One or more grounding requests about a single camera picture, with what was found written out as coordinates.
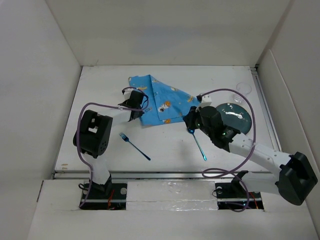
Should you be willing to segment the blue metal fork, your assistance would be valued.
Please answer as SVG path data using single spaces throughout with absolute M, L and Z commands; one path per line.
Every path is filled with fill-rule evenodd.
M 119 133 L 119 136 L 127 143 L 131 144 L 140 154 L 142 154 L 148 161 L 151 161 L 151 158 L 147 156 L 143 151 L 141 151 L 137 146 L 135 146 L 130 139 L 123 133 Z

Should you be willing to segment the teal ceramic plate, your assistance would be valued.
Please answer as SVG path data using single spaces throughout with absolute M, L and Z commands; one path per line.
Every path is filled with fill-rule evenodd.
M 222 103 L 216 107 L 225 125 L 247 134 L 252 128 L 250 114 L 240 105 L 234 103 Z

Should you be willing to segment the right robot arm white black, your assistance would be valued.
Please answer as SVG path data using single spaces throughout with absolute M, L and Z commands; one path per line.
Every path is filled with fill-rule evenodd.
M 238 129 L 224 124 L 221 114 L 213 106 L 192 106 L 182 119 L 187 129 L 201 130 L 216 147 L 247 157 L 273 174 L 262 176 L 241 171 L 231 184 L 231 191 L 237 197 L 243 197 L 249 191 L 265 192 L 279 194 L 287 202 L 300 206 L 318 183 L 303 153 L 289 154 L 255 143 Z

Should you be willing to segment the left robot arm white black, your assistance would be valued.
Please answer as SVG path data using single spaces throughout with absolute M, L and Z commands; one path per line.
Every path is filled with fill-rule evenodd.
M 94 190 L 100 198 L 107 198 L 112 191 L 112 177 L 103 154 L 107 150 L 112 127 L 140 118 L 149 106 L 149 97 L 135 87 L 122 90 L 124 102 L 116 106 L 89 102 L 77 120 L 73 145 L 77 154 L 89 168 L 89 184 L 84 190 Z

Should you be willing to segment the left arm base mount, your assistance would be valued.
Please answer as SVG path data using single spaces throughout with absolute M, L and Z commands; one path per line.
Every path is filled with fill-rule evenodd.
M 113 183 L 112 177 L 105 184 L 80 183 L 82 191 L 79 208 L 81 210 L 126 210 L 128 184 L 124 182 Z

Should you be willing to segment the blue metal spoon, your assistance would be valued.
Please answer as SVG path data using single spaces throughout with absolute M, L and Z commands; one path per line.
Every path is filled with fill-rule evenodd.
M 194 141 L 195 141 L 195 143 L 196 143 L 196 145 L 197 145 L 197 147 L 198 147 L 198 149 L 199 149 L 199 151 L 200 151 L 200 153 L 201 153 L 201 155 L 203 157 L 203 160 L 207 161 L 208 159 L 207 159 L 207 157 L 206 157 L 206 155 L 205 155 L 205 153 L 204 153 L 204 151 L 203 151 L 198 139 L 195 136 L 195 130 L 188 128 L 187 131 L 193 136 L 193 139 L 194 139 Z

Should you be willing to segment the clear plastic cup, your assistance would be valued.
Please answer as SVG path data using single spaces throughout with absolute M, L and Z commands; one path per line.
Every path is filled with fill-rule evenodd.
M 240 103 L 240 104 L 241 104 L 242 102 L 245 101 L 244 98 L 243 98 L 243 96 L 244 96 L 244 97 L 247 97 L 247 96 L 251 93 L 252 87 L 251 87 L 248 83 L 240 82 L 240 83 L 238 83 L 238 84 L 236 85 L 236 91 L 237 91 L 238 93 L 240 93 L 240 95 L 237 94 L 237 93 L 235 93 L 235 94 L 233 95 L 233 100 L 234 100 L 236 103 Z

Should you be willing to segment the blue space print placemat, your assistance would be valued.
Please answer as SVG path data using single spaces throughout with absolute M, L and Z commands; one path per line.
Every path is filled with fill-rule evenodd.
M 128 82 L 149 97 L 148 107 L 140 117 L 142 126 L 180 123 L 191 107 L 199 105 L 196 97 L 166 85 L 151 75 L 132 76 Z

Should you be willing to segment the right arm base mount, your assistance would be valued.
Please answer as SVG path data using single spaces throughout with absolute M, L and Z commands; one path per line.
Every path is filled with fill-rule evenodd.
M 216 182 L 215 190 L 212 196 L 217 199 L 218 210 L 241 211 L 246 210 L 263 210 L 264 205 L 261 193 L 246 193 L 245 188 L 241 185 L 240 179 L 248 171 L 239 172 L 231 182 Z

